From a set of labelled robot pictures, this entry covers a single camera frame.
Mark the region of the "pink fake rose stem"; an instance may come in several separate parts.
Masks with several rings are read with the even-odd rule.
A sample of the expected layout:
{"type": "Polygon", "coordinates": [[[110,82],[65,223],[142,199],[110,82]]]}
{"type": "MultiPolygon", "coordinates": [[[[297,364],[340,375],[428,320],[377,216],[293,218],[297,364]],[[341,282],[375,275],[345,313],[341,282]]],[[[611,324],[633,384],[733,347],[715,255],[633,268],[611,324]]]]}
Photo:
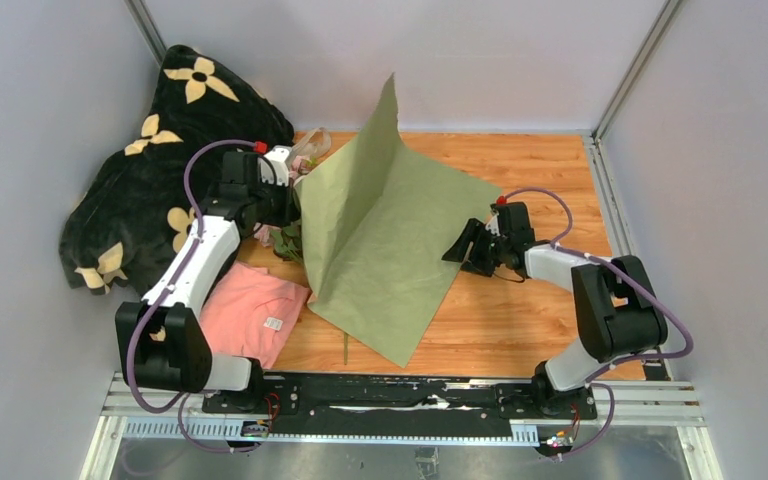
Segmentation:
{"type": "Polygon", "coordinates": [[[317,158],[309,155],[296,155],[288,167],[288,175],[293,181],[309,174],[317,165],[317,158]]]}
{"type": "Polygon", "coordinates": [[[275,368],[337,372],[348,366],[350,337],[310,309],[315,295],[303,265],[300,226],[261,228],[241,250],[239,259],[303,290],[300,307],[288,316],[294,323],[273,362],[275,368]]]}

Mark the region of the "beige ribbon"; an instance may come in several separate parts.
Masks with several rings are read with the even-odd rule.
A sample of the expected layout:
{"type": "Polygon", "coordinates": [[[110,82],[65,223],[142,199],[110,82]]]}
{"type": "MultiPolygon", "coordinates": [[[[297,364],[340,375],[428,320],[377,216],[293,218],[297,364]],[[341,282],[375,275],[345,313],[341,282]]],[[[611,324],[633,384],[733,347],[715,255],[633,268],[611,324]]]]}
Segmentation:
{"type": "Polygon", "coordinates": [[[324,127],[307,131],[291,148],[295,157],[315,161],[330,152],[332,148],[331,133],[324,127]]]}

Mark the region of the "green and tan wrapping paper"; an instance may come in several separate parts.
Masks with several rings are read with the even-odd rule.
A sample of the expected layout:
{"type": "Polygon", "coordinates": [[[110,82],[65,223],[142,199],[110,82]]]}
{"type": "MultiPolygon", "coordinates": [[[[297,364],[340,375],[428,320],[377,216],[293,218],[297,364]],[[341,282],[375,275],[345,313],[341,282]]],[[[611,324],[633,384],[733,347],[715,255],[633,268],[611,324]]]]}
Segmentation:
{"type": "Polygon", "coordinates": [[[498,186],[409,148],[388,79],[363,128],[296,186],[311,310],[406,366],[458,272],[443,260],[498,186]]]}

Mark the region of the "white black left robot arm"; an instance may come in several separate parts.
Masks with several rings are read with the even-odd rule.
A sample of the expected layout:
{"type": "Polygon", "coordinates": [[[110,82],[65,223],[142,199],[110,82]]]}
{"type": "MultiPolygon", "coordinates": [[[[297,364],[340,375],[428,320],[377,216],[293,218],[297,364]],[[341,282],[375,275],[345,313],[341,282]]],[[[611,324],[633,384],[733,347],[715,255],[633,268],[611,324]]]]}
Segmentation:
{"type": "Polygon", "coordinates": [[[138,302],[117,310],[123,376],[132,390],[228,391],[243,413],[258,411],[266,386],[258,361],[212,351],[201,325],[203,307],[230,270],[240,244],[264,225],[300,217],[287,146],[228,151],[222,173],[194,207],[185,241],[160,280],[138,302]]]}

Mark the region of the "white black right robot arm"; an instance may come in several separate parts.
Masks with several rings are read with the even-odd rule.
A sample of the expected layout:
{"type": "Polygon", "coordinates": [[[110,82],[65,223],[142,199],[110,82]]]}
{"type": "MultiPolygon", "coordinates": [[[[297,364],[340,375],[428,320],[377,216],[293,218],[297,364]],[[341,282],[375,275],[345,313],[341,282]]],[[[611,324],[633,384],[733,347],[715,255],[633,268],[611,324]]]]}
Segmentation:
{"type": "Polygon", "coordinates": [[[558,416],[599,369],[667,340],[666,319],[639,258],[585,256],[539,240],[523,202],[498,200],[491,212],[487,222],[469,219],[443,260],[484,277],[504,266],[521,280],[542,280],[573,296],[576,339],[540,363],[531,378],[537,413],[558,416]]]}

